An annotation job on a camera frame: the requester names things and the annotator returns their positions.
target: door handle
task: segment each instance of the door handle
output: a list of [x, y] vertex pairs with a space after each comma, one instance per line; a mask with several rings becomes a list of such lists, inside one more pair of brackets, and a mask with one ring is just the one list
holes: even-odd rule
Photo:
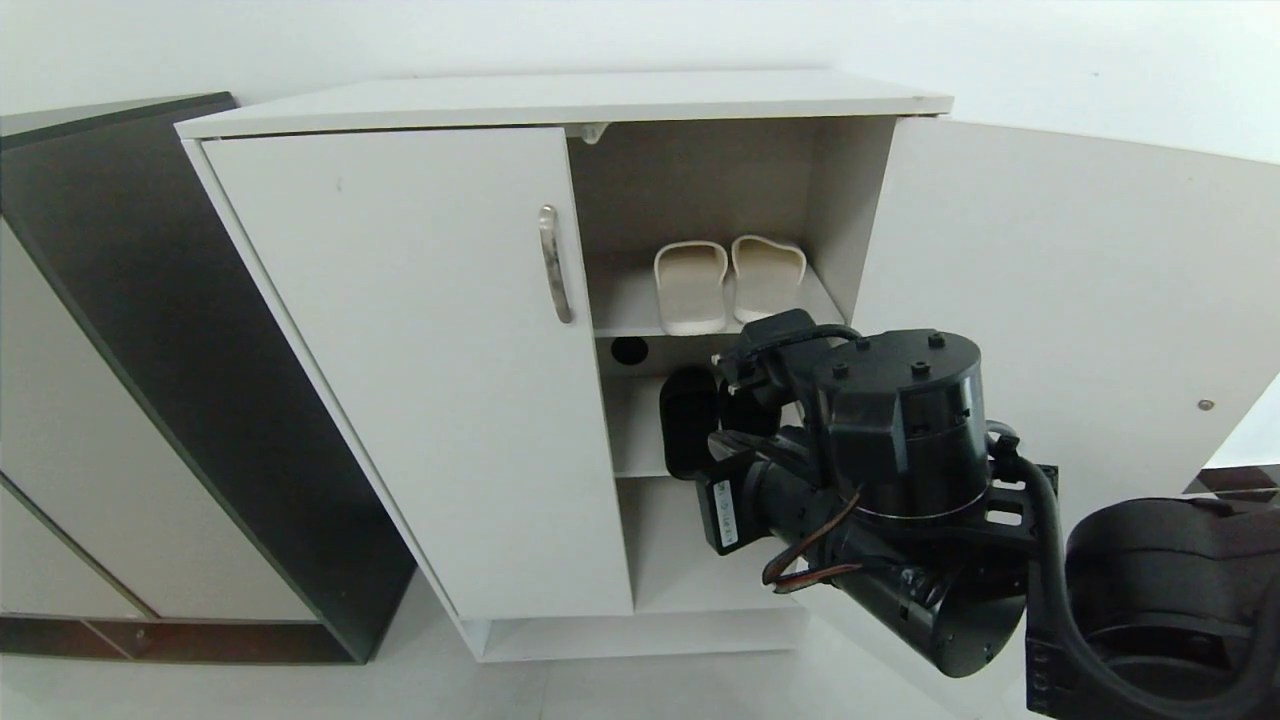
[[543, 261], [547, 263], [547, 284], [552, 288], [556, 316], [566, 325], [573, 322], [573, 310], [564, 292], [564, 273], [559, 265], [559, 247], [556, 243], [556, 208], [543, 205], [538, 211], [538, 234], [543, 241]]

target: cable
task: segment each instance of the cable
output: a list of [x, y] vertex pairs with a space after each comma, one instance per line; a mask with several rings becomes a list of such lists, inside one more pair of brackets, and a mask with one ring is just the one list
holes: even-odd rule
[[835, 323], [814, 325], [812, 328], [804, 328], [781, 334], [758, 345], [749, 345], [737, 354], [739, 361], [746, 361], [756, 355], [763, 355], [771, 350], [777, 350], [788, 345], [797, 345], [801, 342], [809, 342], [810, 340], [822, 340], [827, 337], [855, 341], [861, 340], [863, 334], [849, 325], [838, 325]]
[[1170, 700], [1143, 691], [1116, 675], [1080, 634], [1068, 594], [1062, 527], [1053, 486], [1032, 461], [1018, 455], [1011, 460], [1018, 474], [1024, 475], [1032, 498], [1039, 541], [1041, 583], [1048, 618], [1076, 671], [1130, 711], [1162, 720], [1238, 720], [1270, 701], [1276, 666], [1280, 664], [1280, 574], [1267, 585], [1244, 665], [1230, 688], [1210, 698], [1190, 701]]
[[[897, 564], [891, 557], [868, 555], [865, 557], [859, 557], [858, 562], [842, 562], [840, 565], [831, 565], [827, 568], [810, 568], [799, 573], [783, 574], [783, 571], [792, 562], [799, 560], [805, 551], [813, 547], [813, 543], [818, 542], [823, 536], [835, 529], [836, 525], [844, 521], [844, 519], [854, 511], [860, 496], [861, 488], [854, 491], [854, 496], [849, 500], [849, 503], [845, 505], [844, 510], [837, 512], [831, 520], [823, 523], [820, 528], [809, 533], [809, 536], [800, 542], [773, 556], [773, 560], [769, 560], [769, 562], [764, 566], [764, 571], [760, 573], [760, 582], [765, 585], [773, 585], [774, 594], [791, 594], [796, 591], [815, 585], [828, 578], [844, 575], [845, 573], [896, 566]], [[867, 562], [868, 560], [879, 562], [870, 565]]]
[[1000, 420], [987, 420], [987, 432], [997, 436], [1018, 437], [1018, 430], [1012, 425], [1001, 423]]

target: sticker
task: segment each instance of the sticker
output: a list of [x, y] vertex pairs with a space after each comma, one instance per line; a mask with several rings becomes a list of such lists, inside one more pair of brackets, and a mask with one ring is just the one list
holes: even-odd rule
[[712, 496], [716, 498], [716, 516], [719, 518], [721, 547], [733, 547], [737, 544], [737, 516], [733, 514], [733, 488], [728, 480], [721, 480], [712, 486]]

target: slipper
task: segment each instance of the slipper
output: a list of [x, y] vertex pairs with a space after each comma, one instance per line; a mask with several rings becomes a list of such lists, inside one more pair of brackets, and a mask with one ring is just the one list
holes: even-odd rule
[[808, 260], [790, 242], [758, 234], [733, 241], [733, 274], [737, 292], [733, 316], [744, 323], [776, 315], [800, 305], [800, 281]]
[[724, 329], [728, 254], [714, 242], [673, 242], [653, 259], [658, 316], [667, 334], [708, 334]]
[[671, 477], [691, 480], [716, 459], [707, 438], [719, 429], [716, 377], [705, 368], [681, 368], [658, 396], [662, 450]]

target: shoe cabinet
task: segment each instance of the shoe cabinet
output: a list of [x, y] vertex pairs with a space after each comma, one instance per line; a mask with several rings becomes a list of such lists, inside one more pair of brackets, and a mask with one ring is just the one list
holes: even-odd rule
[[672, 241], [794, 241], [818, 322], [972, 337], [992, 416], [1062, 468], [1069, 520], [1194, 477], [1280, 369], [1280, 168], [951, 102], [833, 70], [424, 78], [177, 127], [494, 661], [787, 648], [806, 605], [861, 623], [760, 587], [777, 544], [716, 557], [666, 477], [663, 379], [740, 329], [663, 333]]

